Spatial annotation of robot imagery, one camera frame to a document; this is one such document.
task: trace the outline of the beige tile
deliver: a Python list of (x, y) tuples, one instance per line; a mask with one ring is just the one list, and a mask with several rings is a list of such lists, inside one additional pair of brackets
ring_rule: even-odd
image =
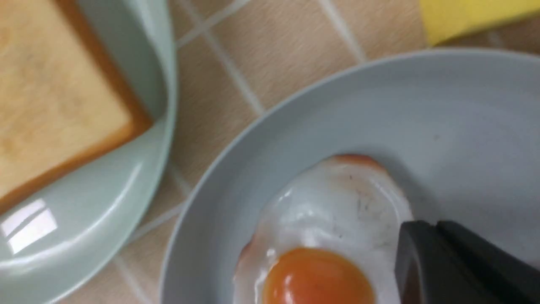
[(170, 170), (166, 169), (156, 196), (139, 225), (144, 225), (176, 207), (186, 199), (186, 195), (176, 185)]
[(177, 217), (168, 220), (120, 252), (128, 270), (153, 303), (159, 301), (161, 264), (176, 220)]
[(256, 115), (203, 38), (182, 47), (178, 61), (180, 102), (171, 157), (188, 183), (195, 185)]
[(445, 42), (440, 47), (458, 47), (458, 48), (492, 48), (489, 37), (486, 32), (459, 37)]
[(356, 64), (315, 0), (251, 0), (213, 31), (266, 108)]
[(426, 47), (418, 0), (333, 0), (368, 58)]
[(203, 18), (212, 16), (215, 12), (231, 4), (233, 0), (193, 0), (192, 3), (197, 8)]
[(119, 304), (140, 303), (113, 263), (109, 263), (98, 275), (72, 295), (61, 301), (62, 304)]
[(507, 25), (498, 32), (509, 49), (540, 54), (540, 17)]
[(169, 0), (169, 8), (174, 27), (174, 38), (179, 39), (189, 32), (193, 28), (193, 25), (190, 21), (190, 17), (177, 0)]

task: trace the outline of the plate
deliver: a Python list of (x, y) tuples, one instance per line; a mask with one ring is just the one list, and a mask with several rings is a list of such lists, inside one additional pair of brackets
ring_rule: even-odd
[(161, 302), (231, 303), (259, 212), (340, 153), (381, 162), (413, 216), (455, 220), (540, 267), (540, 60), (436, 50), (368, 63), (295, 94), (203, 176), (173, 234)]
[(167, 161), (177, 81), (166, 1), (79, 4), (155, 124), (0, 216), (2, 304), (54, 302), (103, 268), (144, 214)]

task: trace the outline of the tile grout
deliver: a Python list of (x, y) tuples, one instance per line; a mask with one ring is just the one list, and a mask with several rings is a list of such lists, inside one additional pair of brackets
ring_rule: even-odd
[(494, 48), (504, 49), (506, 47), (501, 36), (496, 30), (488, 31), (488, 40), (491, 46)]
[(122, 257), (117, 255), (113, 259), (113, 263), (118, 268), (120, 275), (122, 276), (126, 284), (130, 287), (135, 297), (143, 304), (153, 304), (150, 298), (148, 298), (148, 296), (145, 294), (145, 292), (139, 285), (139, 282), (135, 279), (131, 271), (127, 268), (127, 265), (125, 264)]
[(332, 0), (319, 0), (319, 4), (326, 16), (332, 22), (338, 35), (344, 40), (345, 44), (349, 47), (349, 50), (353, 53), (356, 61), (358, 63), (366, 62), (366, 53), (360, 45), (360, 42), (356, 40), (350, 31), (347, 22), (341, 17), (335, 5), (332, 3)]
[(228, 16), (234, 14), (239, 9), (241, 9), (249, 1), (250, 0), (234, 0), (232, 3), (230, 3), (226, 7), (224, 7), (221, 10), (215, 12), (214, 14), (212, 14), (212, 16), (210, 16), (206, 20), (204, 20), (199, 27), (195, 26), (189, 32), (187, 32), (182, 37), (180, 37), (176, 41), (177, 48), (181, 48), (181, 47), (185, 46), (191, 40), (198, 37), (205, 29), (210, 29), (214, 25), (220, 23), (225, 18), (227, 18)]
[(182, 194), (185, 197), (188, 197), (191, 193), (191, 185), (186, 181), (182, 173), (180, 172), (180, 169), (172, 162), (169, 162), (167, 165), (167, 172), (171, 175), (172, 179), (174, 180), (174, 183), (176, 186), (182, 191)]
[(169, 209), (168, 211), (163, 212), (162, 214), (160, 214), (158, 217), (156, 217), (152, 221), (150, 221), (150, 222), (148, 222), (148, 223), (146, 223), (144, 225), (141, 225), (139, 228), (137, 228), (137, 230), (135, 230), (135, 232), (133, 232), (130, 235), (129, 239), (127, 239), (124, 246), (127, 246), (128, 244), (137, 241), (141, 237), (148, 234), (150, 231), (158, 228), (159, 226), (161, 226), (166, 221), (168, 221), (168, 220), (172, 219), (173, 217), (175, 217), (176, 215), (180, 214), (183, 210), (184, 210), (184, 203), (182, 202), (182, 203), (174, 206), (173, 208)]
[(199, 13), (197, 12), (193, 4), (190, 2), (190, 0), (176, 0), (176, 1), (179, 4), (181, 4), (182, 7), (186, 10), (186, 13), (190, 16), (195, 26), (197, 28), (200, 28), (201, 33), (203, 37), (205, 38), (206, 42), (210, 45), (214, 53), (217, 55), (221, 64), (223, 64), (223, 66), (225, 67), (225, 70), (230, 75), (230, 77), (236, 84), (237, 88), (240, 90), (240, 92), (244, 96), (244, 99), (250, 104), (253, 111), (259, 116), (262, 115), (265, 109), (262, 106), (261, 102), (259, 101), (255, 93), (249, 87), (249, 84), (247, 83), (246, 79), (244, 78), (240, 70), (233, 63), (232, 59), (229, 58), (229, 55), (227, 54), (227, 52), (222, 48), (218, 40), (212, 35), (210, 29), (204, 27), (203, 21), (201, 20)]

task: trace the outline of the bread slice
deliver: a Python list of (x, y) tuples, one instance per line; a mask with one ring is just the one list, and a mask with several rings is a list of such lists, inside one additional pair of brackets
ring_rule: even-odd
[(76, 1), (0, 1), (0, 212), (150, 126)]

